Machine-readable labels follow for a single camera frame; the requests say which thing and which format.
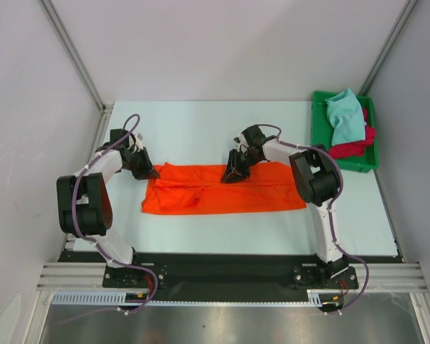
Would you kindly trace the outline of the orange t shirt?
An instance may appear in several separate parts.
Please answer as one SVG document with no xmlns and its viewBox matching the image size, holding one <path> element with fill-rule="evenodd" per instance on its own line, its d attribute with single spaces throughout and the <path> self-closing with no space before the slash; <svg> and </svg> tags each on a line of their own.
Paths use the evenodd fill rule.
<svg viewBox="0 0 430 344">
<path fill-rule="evenodd" d="M 161 177 L 148 182 L 142 212 L 153 215 L 214 215 L 305 209 L 290 167 L 260 163 L 238 183 L 222 183 L 222 165 L 158 167 Z"/>
</svg>

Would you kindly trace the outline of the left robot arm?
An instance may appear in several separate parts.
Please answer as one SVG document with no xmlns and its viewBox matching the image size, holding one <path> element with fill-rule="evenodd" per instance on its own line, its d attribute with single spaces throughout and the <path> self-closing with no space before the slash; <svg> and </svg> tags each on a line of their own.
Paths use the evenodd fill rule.
<svg viewBox="0 0 430 344">
<path fill-rule="evenodd" d="M 110 140 L 98 148 L 87 165 L 57 179 L 57 207 L 61 230 L 89 243 L 109 267 L 120 267 L 119 278 L 134 287 L 143 281 L 144 269 L 133 262 L 134 248 L 113 228 L 113 208 L 107 190 L 108 181 L 123 170 L 130 171 L 138 181 L 160 177 L 142 136 L 114 129 L 110 131 Z"/>
</svg>

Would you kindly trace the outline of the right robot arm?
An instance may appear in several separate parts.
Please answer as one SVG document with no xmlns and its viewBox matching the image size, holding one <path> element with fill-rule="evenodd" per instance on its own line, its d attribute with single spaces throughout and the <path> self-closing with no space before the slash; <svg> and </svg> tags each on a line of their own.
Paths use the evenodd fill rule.
<svg viewBox="0 0 430 344">
<path fill-rule="evenodd" d="M 267 136 L 260 125 L 243 130 L 229 152 L 222 183 L 237 183 L 250 177 L 252 166 L 261 162 L 289 165 L 299 197 L 310 206 L 317 239 L 316 255 L 321 266 L 317 281 L 334 287 L 348 269 L 347 254 L 338 237 L 336 201 L 343 190 L 342 173 L 325 146 L 297 145 L 284 142 L 280 134 Z"/>
</svg>

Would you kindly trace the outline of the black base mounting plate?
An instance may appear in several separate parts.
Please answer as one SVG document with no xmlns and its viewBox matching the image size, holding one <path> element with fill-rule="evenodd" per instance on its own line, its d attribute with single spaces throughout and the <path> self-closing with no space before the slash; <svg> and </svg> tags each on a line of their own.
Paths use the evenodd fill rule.
<svg viewBox="0 0 430 344">
<path fill-rule="evenodd" d="M 400 257 L 348 258 L 331 277 L 309 255 L 139 254 L 143 270 L 109 267 L 98 253 L 64 251 L 58 260 L 77 286 L 128 293 L 127 301 L 150 296 L 161 302 L 299 302 L 309 290 L 356 292 L 364 280 L 403 262 Z"/>
</svg>

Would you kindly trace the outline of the red t shirt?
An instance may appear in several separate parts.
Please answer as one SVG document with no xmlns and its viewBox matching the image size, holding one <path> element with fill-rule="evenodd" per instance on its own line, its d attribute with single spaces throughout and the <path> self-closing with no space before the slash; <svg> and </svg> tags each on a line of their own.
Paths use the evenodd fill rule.
<svg viewBox="0 0 430 344">
<path fill-rule="evenodd" d="M 365 119 L 365 140 L 336 146 L 331 145 L 330 155 L 334 159 L 344 159 L 351 156 L 361 157 L 365 154 L 366 149 L 374 144 L 376 129 L 368 123 L 368 110 L 365 107 L 362 109 Z"/>
</svg>

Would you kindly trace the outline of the teal t shirt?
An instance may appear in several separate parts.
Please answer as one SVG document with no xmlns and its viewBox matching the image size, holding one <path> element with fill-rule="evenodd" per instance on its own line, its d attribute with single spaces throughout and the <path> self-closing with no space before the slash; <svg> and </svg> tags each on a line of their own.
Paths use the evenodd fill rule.
<svg viewBox="0 0 430 344">
<path fill-rule="evenodd" d="M 363 109 L 350 88 L 326 99 L 325 104 L 327 119 L 333 128 L 332 146 L 366 139 Z"/>
</svg>

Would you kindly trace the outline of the right aluminium corner post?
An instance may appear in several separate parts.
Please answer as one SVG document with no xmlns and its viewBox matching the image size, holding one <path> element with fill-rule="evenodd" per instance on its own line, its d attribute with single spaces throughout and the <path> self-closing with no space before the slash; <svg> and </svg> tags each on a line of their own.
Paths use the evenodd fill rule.
<svg viewBox="0 0 430 344">
<path fill-rule="evenodd" d="M 381 69 L 388 59 L 389 54 L 393 51 L 393 48 L 395 47 L 397 41 L 401 37 L 404 29 L 408 25 L 411 17 L 414 15 L 414 12 L 420 3 L 420 0 L 408 0 L 405 2 L 400 14 L 398 15 L 398 18 L 396 19 L 391 31 L 387 36 L 385 43 L 376 57 L 373 66 L 371 67 L 370 72 L 361 86 L 360 92 L 358 93 L 360 96 L 367 96 L 370 92 L 374 82 L 381 72 Z"/>
</svg>

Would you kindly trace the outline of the aluminium corner post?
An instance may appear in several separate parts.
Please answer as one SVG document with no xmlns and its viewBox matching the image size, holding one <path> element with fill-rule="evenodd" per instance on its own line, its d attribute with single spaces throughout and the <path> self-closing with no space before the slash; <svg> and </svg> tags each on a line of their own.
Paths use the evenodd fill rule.
<svg viewBox="0 0 430 344">
<path fill-rule="evenodd" d="M 393 48 L 395 47 L 397 41 L 401 37 L 404 29 L 408 25 L 411 17 L 414 15 L 414 12 L 420 3 L 420 0 L 408 0 L 405 2 L 400 14 L 398 15 L 398 18 L 396 19 L 391 31 L 387 36 L 385 43 L 376 57 L 373 66 L 371 67 L 370 72 L 361 86 L 360 92 L 358 93 L 360 96 L 367 96 L 370 92 L 374 82 L 381 72 L 381 69 L 388 59 L 389 54 L 393 51 Z"/>
<path fill-rule="evenodd" d="M 78 74 L 82 84 L 87 90 L 91 101 L 94 103 L 97 110 L 100 113 L 103 113 L 105 110 L 105 104 L 101 99 L 100 93 L 98 92 L 85 63 L 82 61 L 80 53 L 78 52 L 70 33 L 67 31 L 67 28 L 62 21 L 62 17 L 59 15 L 56 6 L 53 4 L 53 1 L 38 0 L 37 3 L 42 8 L 42 11 L 53 28 L 56 37 L 69 57 L 75 72 Z"/>
</svg>

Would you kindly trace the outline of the left aluminium corner post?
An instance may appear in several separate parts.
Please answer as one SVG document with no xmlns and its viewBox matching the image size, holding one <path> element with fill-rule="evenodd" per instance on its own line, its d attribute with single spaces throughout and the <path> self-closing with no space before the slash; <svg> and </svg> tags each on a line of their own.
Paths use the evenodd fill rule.
<svg viewBox="0 0 430 344">
<path fill-rule="evenodd" d="M 100 93 L 98 92 L 85 63 L 82 61 L 80 53 L 78 52 L 70 33 L 67 31 L 67 28 L 62 21 L 62 17 L 59 15 L 56 6 L 53 4 L 53 1 L 38 0 L 37 3 L 42 8 L 42 11 L 53 28 L 56 37 L 69 57 L 75 72 L 78 74 L 82 84 L 87 90 L 91 101 L 94 103 L 97 110 L 100 113 L 103 113 L 105 110 L 105 104 L 101 99 Z"/>
</svg>

